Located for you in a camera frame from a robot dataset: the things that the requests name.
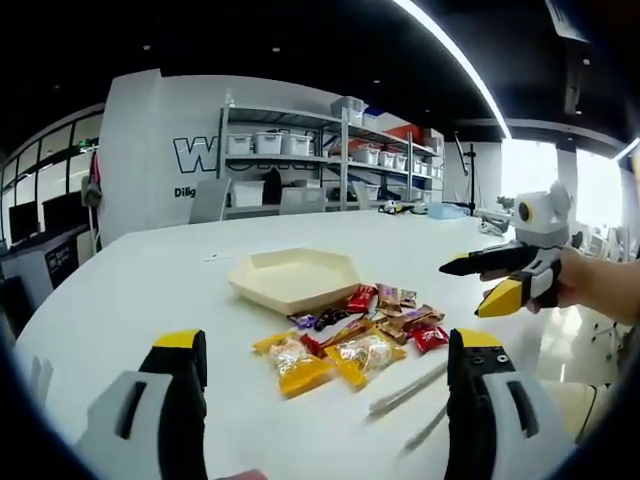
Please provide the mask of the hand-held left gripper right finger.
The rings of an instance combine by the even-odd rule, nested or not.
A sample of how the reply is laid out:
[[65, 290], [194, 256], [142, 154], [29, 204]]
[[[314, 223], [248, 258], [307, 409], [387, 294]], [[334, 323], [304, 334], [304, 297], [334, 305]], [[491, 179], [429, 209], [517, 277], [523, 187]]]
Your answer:
[[447, 479], [547, 479], [575, 450], [543, 386], [494, 336], [450, 331], [447, 384]]

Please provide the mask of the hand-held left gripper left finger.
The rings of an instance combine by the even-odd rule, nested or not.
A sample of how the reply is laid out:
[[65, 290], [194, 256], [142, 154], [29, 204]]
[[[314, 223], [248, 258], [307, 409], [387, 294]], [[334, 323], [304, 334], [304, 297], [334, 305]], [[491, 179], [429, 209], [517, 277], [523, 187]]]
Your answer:
[[206, 387], [205, 332], [165, 334], [93, 401], [74, 451], [99, 479], [205, 479]]

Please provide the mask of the person's right hand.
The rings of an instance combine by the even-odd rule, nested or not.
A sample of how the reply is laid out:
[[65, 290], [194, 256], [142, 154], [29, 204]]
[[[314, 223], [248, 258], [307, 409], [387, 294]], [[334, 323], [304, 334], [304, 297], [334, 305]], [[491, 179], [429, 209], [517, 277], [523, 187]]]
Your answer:
[[595, 278], [600, 261], [587, 257], [572, 248], [564, 248], [558, 277], [558, 306], [566, 308], [581, 305], [598, 309]]

